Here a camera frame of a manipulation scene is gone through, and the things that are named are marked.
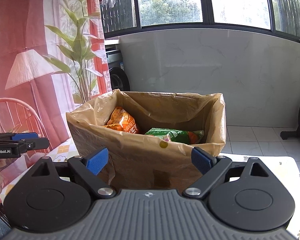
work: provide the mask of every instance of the clothes hanging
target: clothes hanging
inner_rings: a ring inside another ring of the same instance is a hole
[[[102,0],[100,2],[101,5],[106,5],[108,4],[110,6],[110,8],[113,8],[115,5],[116,0]]]

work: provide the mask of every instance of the floor lamp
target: floor lamp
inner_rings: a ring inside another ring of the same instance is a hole
[[[49,73],[55,73],[59,71],[56,68],[53,68],[38,52],[34,49],[27,50],[17,54],[12,68],[10,70],[8,80],[6,83],[5,90],[9,88],[13,88],[17,85],[20,85],[25,82],[30,82],[31,93],[34,99],[34,104],[36,107],[36,111],[42,121],[40,116],[40,112],[38,109],[37,100],[35,98],[33,82],[37,77],[41,77],[43,75]]]

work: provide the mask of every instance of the plastic bag liner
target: plastic bag liner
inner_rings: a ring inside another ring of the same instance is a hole
[[[204,130],[201,144],[166,142],[157,137],[101,127],[116,106],[131,114],[141,132],[151,128]],[[175,188],[182,192],[201,177],[191,163],[198,146],[217,156],[226,142],[222,94],[121,92],[113,90],[66,113],[74,143],[85,157],[100,147],[109,161],[98,176],[116,190]]]

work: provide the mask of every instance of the black round disc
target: black round disc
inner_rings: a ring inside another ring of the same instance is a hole
[[[249,176],[216,187],[208,207],[222,222],[245,231],[269,231],[286,226],[295,203],[283,185],[270,178]]]
[[[81,186],[61,179],[36,177],[20,184],[4,202],[10,224],[22,230],[49,233],[78,222],[91,204],[89,193]]]

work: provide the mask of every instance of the lampshade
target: lampshade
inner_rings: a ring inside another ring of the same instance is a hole
[[[19,53],[12,65],[6,88],[12,88],[34,78],[58,71],[34,49]]]

